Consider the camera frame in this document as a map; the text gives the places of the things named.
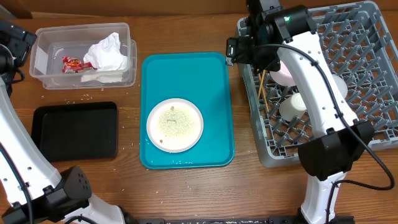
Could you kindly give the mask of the wooden chopstick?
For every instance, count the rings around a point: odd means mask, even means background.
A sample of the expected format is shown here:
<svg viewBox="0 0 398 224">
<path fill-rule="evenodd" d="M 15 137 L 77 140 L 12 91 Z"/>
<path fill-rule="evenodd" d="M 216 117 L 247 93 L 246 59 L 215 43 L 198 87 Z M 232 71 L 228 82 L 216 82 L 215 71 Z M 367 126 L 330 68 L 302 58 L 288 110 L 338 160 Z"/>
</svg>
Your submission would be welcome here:
<svg viewBox="0 0 398 224">
<path fill-rule="evenodd" d="M 264 89 L 264 80 L 266 77 L 266 71 L 263 70 L 261 73 L 259 73 L 259 90 L 258 90 L 258 98 L 264 98 L 265 96 L 265 89 Z"/>
<path fill-rule="evenodd" d="M 266 113 L 268 113 L 269 112 L 269 107 L 268 107 L 268 104 L 267 104 L 266 90 L 265 90 L 265 96 L 263 98 L 263 101 L 264 101 L 264 104 L 265 104 L 265 107 L 266 107 Z"/>
</svg>

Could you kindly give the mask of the pink bowl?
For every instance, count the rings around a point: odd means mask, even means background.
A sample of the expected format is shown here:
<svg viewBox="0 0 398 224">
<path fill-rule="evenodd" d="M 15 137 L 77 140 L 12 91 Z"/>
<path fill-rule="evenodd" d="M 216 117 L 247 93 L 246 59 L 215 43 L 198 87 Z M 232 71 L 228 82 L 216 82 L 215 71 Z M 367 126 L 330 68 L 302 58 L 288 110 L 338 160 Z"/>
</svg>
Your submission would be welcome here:
<svg viewBox="0 0 398 224">
<path fill-rule="evenodd" d="M 280 61 L 280 70 L 277 72 L 270 71 L 271 78 L 279 85 L 282 86 L 295 86 L 295 82 L 289 69 L 285 66 L 283 61 Z"/>
</svg>

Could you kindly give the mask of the pale green cup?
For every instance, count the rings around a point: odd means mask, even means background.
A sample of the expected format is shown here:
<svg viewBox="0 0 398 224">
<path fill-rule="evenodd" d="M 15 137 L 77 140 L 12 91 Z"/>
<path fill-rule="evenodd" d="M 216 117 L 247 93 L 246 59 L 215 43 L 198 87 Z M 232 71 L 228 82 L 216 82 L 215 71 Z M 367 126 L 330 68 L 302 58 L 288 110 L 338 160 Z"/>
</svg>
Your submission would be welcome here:
<svg viewBox="0 0 398 224">
<path fill-rule="evenodd" d="M 279 107 L 280 116 L 286 121 L 291 121 L 296 116 L 301 118 L 306 111 L 307 108 L 300 93 L 288 97 Z"/>
</svg>

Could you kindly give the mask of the grey-green small bowl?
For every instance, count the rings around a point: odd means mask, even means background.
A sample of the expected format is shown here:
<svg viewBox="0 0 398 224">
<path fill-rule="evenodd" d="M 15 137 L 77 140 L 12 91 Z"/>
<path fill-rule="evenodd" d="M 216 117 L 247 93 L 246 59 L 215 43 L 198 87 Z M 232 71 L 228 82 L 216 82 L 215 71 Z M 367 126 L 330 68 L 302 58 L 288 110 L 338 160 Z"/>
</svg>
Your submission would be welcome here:
<svg viewBox="0 0 398 224">
<path fill-rule="evenodd" d="M 348 87 L 347 87 L 345 81 L 337 75 L 332 75 L 332 77 L 334 78 L 334 81 L 335 81 L 342 97 L 346 98 L 346 96 L 348 94 Z"/>
</svg>

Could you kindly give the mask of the white plate with rice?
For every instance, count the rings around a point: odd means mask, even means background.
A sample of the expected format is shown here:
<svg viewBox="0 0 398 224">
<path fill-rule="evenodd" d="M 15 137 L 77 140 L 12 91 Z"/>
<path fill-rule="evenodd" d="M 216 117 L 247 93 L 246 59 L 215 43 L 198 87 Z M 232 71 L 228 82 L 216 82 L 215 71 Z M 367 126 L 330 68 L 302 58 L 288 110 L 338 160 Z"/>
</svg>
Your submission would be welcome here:
<svg viewBox="0 0 398 224">
<path fill-rule="evenodd" d="M 158 149 L 180 153 L 192 148 L 201 138 L 204 120 L 190 101 L 170 98 L 157 104 L 146 121 L 147 135 Z"/>
</svg>

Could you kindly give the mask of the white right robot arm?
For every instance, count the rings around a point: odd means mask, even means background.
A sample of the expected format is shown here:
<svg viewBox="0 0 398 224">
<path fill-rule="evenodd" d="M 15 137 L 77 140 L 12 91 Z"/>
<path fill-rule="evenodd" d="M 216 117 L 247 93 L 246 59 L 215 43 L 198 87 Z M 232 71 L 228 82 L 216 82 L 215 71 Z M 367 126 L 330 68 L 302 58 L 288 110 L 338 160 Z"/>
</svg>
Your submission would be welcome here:
<svg viewBox="0 0 398 224">
<path fill-rule="evenodd" d="M 351 217 L 337 217 L 334 206 L 353 163 L 369 152 L 374 128 L 369 121 L 360 121 L 342 97 L 305 6 L 284 9 L 278 1 L 252 0 L 247 7 L 249 33 L 229 38 L 226 56 L 260 72 L 286 65 L 312 125 L 314 139 L 298 147 L 308 182 L 295 222 L 353 223 Z"/>
</svg>

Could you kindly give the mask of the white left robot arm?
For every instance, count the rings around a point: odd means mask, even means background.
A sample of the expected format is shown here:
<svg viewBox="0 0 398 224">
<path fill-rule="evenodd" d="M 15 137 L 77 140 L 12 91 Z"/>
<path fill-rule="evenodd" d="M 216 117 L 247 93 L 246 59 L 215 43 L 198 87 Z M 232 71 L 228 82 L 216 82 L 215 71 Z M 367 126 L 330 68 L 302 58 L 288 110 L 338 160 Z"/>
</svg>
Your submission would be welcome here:
<svg viewBox="0 0 398 224">
<path fill-rule="evenodd" d="M 1 21 L 1 183 L 10 207 L 4 223 L 135 223 L 123 208 L 92 193 L 84 172 L 59 172 L 38 150 L 15 112 L 10 95 L 37 36 Z"/>
</svg>

